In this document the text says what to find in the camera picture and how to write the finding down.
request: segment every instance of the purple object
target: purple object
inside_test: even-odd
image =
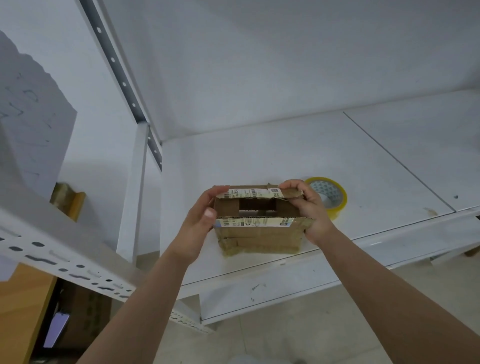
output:
[[[67,324],[69,317],[69,314],[62,314],[60,312],[57,312],[53,316],[50,327],[48,328],[47,337],[45,337],[45,343],[43,344],[44,348],[53,348],[53,345],[55,345],[55,342]]]

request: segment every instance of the shelf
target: shelf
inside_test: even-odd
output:
[[[466,217],[402,235],[365,249],[389,268],[399,267],[429,256],[478,242],[480,221]],[[340,284],[323,255],[297,265],[279,267],[252,278],[200,294],[202,323],[240,315],[294,297]]]
[[[351,239],[430,219],[432,211],[452,212],[342,112],[172,139],[163,144],[163,152],[160,252],[201,192],[214,184],[329,177],[347,191],[348,204],[335,224]],[[305,242],[301,251],[314,249]],[[239,270],[248,273],[251,267],[288,257],[224,258],[210,232],[183,284]]]
[[[346,111],[456,211],[480,205],[480,91]]]

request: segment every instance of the packing tape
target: packing tape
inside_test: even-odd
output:
[[[328,217],[335,220],[347,204],[347,192],[343,187],[326,177],[311,177],[305,180],[322,198]]]

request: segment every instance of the right hand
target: right hand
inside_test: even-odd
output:
[[[336,229],[328,217],[320,195],[302,180],[288,180],[278,185],[279,188],[297,188],[303,191],[303,196],[289,198],[288,201],[300,210],[306,218],[314,219],[313,224],[305,231],[307,239],[318,245],[326,234]]]

